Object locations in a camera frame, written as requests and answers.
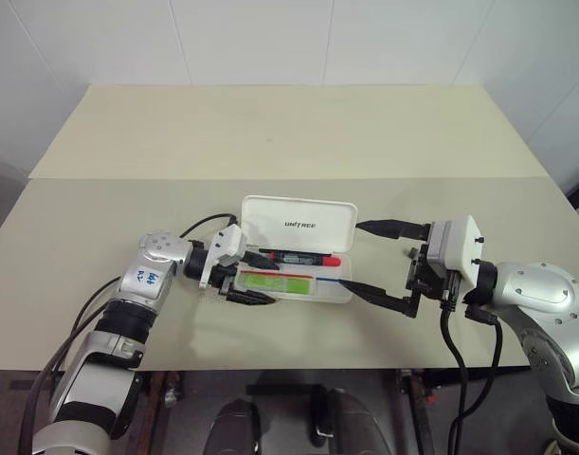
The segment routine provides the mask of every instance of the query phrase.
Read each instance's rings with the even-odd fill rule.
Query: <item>white tile wall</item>
[[[579,79],[579,0],[496,0],[456,83],[484,84],[523,138]]]
[[[6,0],[0,0],[0,152],[29,171],[71,106]]]
[[[0,159],[28,172],[100,83],[482,83],[579,179],[579,0],[0,0]]]
[[[491,0],[335,0],[325,82],[453,82]]]
[[[9,164],[9,161],[5,159],[5,156],[0,151],[0,175],[3,178],[7,178],[9,180],[15,180],[26,183],[28,172],[23,171]]]
[[[331,0],[172,0],[196,84],[320,84]]]
[[[579,183],[579,82],[529,141],[563,191]]]
[[[64,88],[189,83],[161,0],[10,0]]]

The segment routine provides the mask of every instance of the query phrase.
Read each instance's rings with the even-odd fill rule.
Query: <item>pen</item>
[[[268,257],[275,263],[299,264],[299,265],[324,265],[327,267],[338,267],[342,260],[334,256],[323,256],[311,253],[283,253],[272,251]]]

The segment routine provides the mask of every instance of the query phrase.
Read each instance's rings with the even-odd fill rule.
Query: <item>beige table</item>
[[[274,120],[292,109],[293,123]],[[333,137],[313,126],[323,113],[335,118],[333,131],[326,130]],[[184,121],[173,123],[178,117]],[[163,156],[157,166],[152,135]],[[299,149],[294,160],[283,137]],[[265,162],[255,148],[268,150]],[[251,155],[239,159],[236,151]],[[364,162],[375,178],[364,178]],[[350,201],[361,220],[471,213],[487,239],[486,259],[544,260],[579,280],[579,217],[477,87],[96,87],[33,178],[0,231],[4,369],[41,368],[84,300],[132,260],[142,233],[179,232],[211,213],[239,211],[252,193]],[[197,237],[207,239],[216,228]],[[411,245],[358,232],[354,277],[405,295],[404,251]],[[424,300],[420,308],[416,319],[360,300],[249,308],[180,278],[142,367],[454,366],[439,334],[438,303]],[[464,319],[460,308],[452,331],[467,364],[489,363],[491,329]],[[525,363],[516,338],[507,338],[502,363]]]

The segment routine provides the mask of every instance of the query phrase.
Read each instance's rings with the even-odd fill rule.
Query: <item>red marker cap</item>
[[[323,257],[323,265],[327,267],[339,267],[342,265],[342,260],[334,256],[325,256]]]

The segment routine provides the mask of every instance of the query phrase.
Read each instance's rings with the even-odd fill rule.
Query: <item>black cable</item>
[[[487,379],[485,380],[485,385],[483,386],[479,396],[474,401],[474,403],[464,413],[459,414],[458,417],[456,417],[453,420],[453,422],[451,422],[451,428],[449,430],[449,440],[453,439],[453,435],[459,422],[463,421],[469,415],[474,414],[475,411],[480,407],[480,405],[482,405],[483,401],[485,401],[485,398],[487,398],[487,395],[491,391],[491,388],[494,384],[496,373],[498,372],[499,357],[501,355],[501,348],[504,338],[499,321],[496,321],[494,326],[496,328],[496,348],[494,349],[494,356],[493,360],[491,361],[489,373],[487,374]]]
[[[444,308],[441,312],[441,334],[443,335],[444,344],[447,345],[449,351],[458,362],[458,367],[460,368],[460,409],[458,410],[458,415],[462,415],[464,413],[464,408],[466,405],[466,393],[468,389],[468,370],[466,370],[466,365],[463,362],[463,358],[461,357],[460,351],[453,343],[451,339],[451,334],[449,334],[449,316],[451,316],[451,310],[448,308]],[[458,455],[460,453],[460,441],[461,441],[461,424],[463,419],[460,419],[457,424],[457,433],[455,438],[455,445],[453,442],[453,438],[448,438],[447,441],[447,455]]]
[[[72,329],[70,330],[70,335],[72,335],[72,333],[77,330],[77,328],[79,327],[79,324],[81,323],[81,319],[84,316],[84,313],[87,311],[87,309],[89,308],[89,306],[91,306],[91,303],[93,303],[93,301],[95,299],[97,299],[100,294],[108,288],[108,286],[110,286],[111,284],[117,282],[118,280],[120,280],[120,277],[115,277],[112,280],[110,280],[109,282],[107,282],[106,284],[103,284],[100,289],[98,289],[96,292],[94,292],[91,297],[89,298],[89,300],[87,300],[84,305],[81,308],[81,311],[77,314],[77,317],[74,319],[74,324],[72,324]],[[65,357],[68,354],[70,347],[68,346],[68,348],[63,352],[62,356],[60,357],[60,359],[57,361],[57,363],[55,364],[55,366],[53,367],[53,369],[51,370],[51,377],[53,377],[53,379],[55,379],[57,373],[60,371],[60,368],[62,367],[62,363],[63,360],[65,359]],[[53,392],[54,389],[51,388],[51,397],[53,397]]]
[[[34,379],[32,388],[30,389],[30,394],[26,401],[26,407],[24,408],[24,416],[22,417],[22,426],[20,428],[20,438],[18,443],[17,452],[19,455],[31,455],[32,454],[32,438],[34,436],[34,423],[36,420],[36,407],[39,400],[39,394],[41,389],[45,384],[49,372],[56,364],[56,362],[63,356],[65,351],[69,349],[70,345],[74,339],[87,327],[93,319],[99,316],[103,310],[106,308],[108,303],[104,303],[100,308],[98,308],[94,313],[89,315],[84,322],[77,327],[77,329],[70,334],[70,336],[62,343],[62,346],[57,350],[57,352],[49,359],[45,367]]]
[[[194,223],[192,226],[190,226],[188,229],[186,229],[184,232],[182,232],[180,234],[179,238],[183,239],[184,237],[186,237],[188,234],[190,234],[193,230],[195,230],[196,228],[198,228],[202,224],[206,223],[207,221],[215,220],[216,218],[228,218],[228,224],[227,224],[228,226],[234,225],[237,221],[236,215],[233,215],[232,213],[218,213],[217,215],[211,215],[211,216],[208,216],[207,218],[203,218],[201,221],[197,221],[196,223]]]

